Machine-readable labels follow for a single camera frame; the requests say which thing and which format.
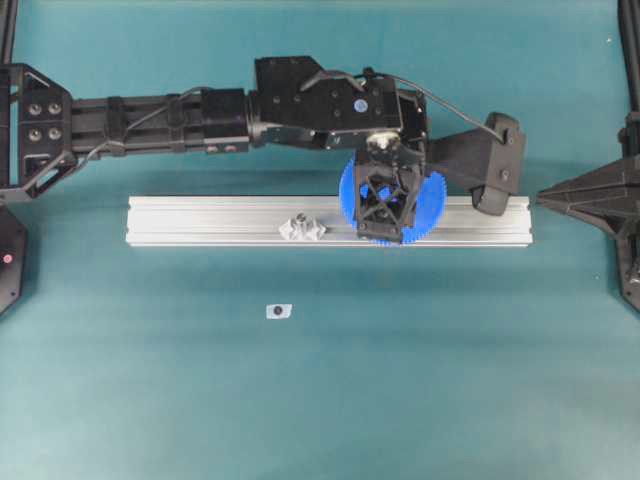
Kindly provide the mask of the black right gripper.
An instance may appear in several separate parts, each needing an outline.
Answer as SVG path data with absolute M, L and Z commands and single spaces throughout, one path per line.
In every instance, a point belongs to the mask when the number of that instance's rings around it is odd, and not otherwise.
M 639 113 L 631 112 L 619 132 L 622 158 L 583 175 L 563 181 L 537 194 L 536 204 L 594 226 L 616 239 L 620 291 L 624 300 L 639 312 Z M 613 193 L 625 189 L 628 212 L 592 211 L 572 206 L 567 195 Z

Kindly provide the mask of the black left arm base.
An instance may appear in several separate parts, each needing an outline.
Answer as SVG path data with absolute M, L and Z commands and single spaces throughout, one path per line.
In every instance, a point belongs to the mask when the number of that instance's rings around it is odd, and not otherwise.
M 21 297 L 28 247 L 28 230 L 9 210 L 1 206 L 0 308 L 5 314 Z

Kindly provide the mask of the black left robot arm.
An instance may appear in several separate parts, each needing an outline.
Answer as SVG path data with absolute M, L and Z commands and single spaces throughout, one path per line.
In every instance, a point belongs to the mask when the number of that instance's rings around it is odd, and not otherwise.
M 79 100 L 24 63 L 1 68 L 1 201 L 35 199 L 104 156 L 244 153 L 266 144 L 347 149 L 342 198 L 357 233 L 412 243 L 435 225 L 426 204 L 423 99 L 372 69 L 309 56 L 261 58 L 253 90 Z

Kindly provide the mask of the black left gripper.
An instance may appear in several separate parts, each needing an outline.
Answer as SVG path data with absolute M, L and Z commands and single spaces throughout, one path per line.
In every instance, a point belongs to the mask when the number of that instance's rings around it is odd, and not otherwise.
M 419 94 L 373 69 L 312 76 L 312 145 L 353 150 L 356 233 L 369 240 L 418 238 L 427 122 Z

